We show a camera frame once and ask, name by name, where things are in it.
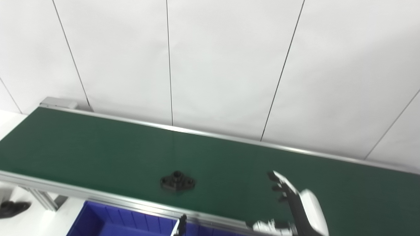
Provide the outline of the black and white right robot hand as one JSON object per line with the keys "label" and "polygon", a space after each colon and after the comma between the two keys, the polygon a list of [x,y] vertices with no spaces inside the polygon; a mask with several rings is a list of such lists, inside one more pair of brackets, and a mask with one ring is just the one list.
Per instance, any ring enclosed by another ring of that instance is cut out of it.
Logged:
{"label": "black and white right robot hand", "polygon": [[299,191],[285,176],[276,171],[267,172],[275,185],[272,190],[281,192],[279,203],[288,203],[293,222],[275,219],[246,222],[254,232],[269,236],[328,236],[329,230],[321,205],[315,194],[309,189]]}

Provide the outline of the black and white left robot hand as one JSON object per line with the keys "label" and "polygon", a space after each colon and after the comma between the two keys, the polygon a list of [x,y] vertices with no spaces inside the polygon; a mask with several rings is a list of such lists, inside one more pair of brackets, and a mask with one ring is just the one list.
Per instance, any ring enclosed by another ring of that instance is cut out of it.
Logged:
{"label": "black and white left robot hand", "polygon": [[187,215],[183,214],[175,223],[170,236],[183,236],[186,232]]}

